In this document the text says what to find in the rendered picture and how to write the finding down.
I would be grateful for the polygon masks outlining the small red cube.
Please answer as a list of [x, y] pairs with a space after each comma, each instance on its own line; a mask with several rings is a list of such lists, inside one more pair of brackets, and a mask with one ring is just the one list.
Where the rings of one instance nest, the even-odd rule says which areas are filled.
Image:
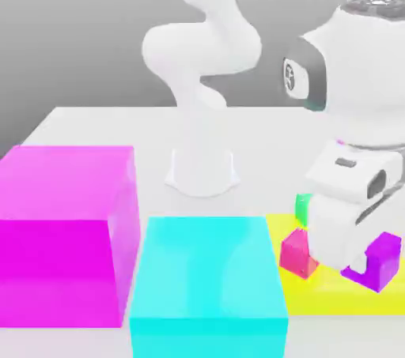
[[296, 228], [282, 241], [279, 265], [303, 279], [313, 274], [319, 263], [309, 253], [306, 230]]

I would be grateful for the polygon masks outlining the large yellow box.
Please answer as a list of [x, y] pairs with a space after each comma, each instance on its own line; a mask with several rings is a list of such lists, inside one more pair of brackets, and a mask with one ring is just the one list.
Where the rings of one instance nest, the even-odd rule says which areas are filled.
[[323, 265], [303, 279], [283, 269], [279, 257], [282, 241], [296, 228], [304, 228], [293, 214], [268, 214], [266, 219], [290, 315], [405, 316], [405, 257], [401, 254], [398, 273], [379, 293]]

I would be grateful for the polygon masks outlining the small purple cube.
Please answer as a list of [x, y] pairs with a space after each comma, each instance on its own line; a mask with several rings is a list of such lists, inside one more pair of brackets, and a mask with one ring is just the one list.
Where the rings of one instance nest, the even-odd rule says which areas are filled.
[[349, 266], [340, 273], [343, 277], [379, 293], [399, 271], [401, 248], [400, 237], [383, 232], [365, 251], [364, 273], [358, 273]]

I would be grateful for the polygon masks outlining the large magenta box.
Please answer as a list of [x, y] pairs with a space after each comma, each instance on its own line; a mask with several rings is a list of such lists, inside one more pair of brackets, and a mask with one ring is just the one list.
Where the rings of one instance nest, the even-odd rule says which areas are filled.
[[0, 328], [118, 328], [140, 220], [130, 146], [30, 146], [0, 160]]

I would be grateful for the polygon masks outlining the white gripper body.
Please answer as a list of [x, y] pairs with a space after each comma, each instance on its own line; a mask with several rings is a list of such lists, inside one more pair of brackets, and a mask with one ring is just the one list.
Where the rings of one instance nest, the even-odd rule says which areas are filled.
[[405, 236], [405, 194], [380, 199], [361, 217], [364, 212], [364, 205], [313, 195], [308, 206], [310, 255], [325, 266], [343, 270], [380, 234]]

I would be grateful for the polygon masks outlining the large cyan box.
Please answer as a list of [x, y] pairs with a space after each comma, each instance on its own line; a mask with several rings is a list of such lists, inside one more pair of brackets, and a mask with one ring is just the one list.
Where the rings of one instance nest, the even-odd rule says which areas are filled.
[[284, 358], [289, 316], [262, 217], [152, 217], [133, 358]]

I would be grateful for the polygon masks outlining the small green cube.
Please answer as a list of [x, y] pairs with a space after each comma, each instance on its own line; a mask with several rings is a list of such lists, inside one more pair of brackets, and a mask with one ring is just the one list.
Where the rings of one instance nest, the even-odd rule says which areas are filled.
[[304, 228], [308, 227], [308, 206], [311, 198], [312, 194], [297, 194], [295, 198], [294, 214]]

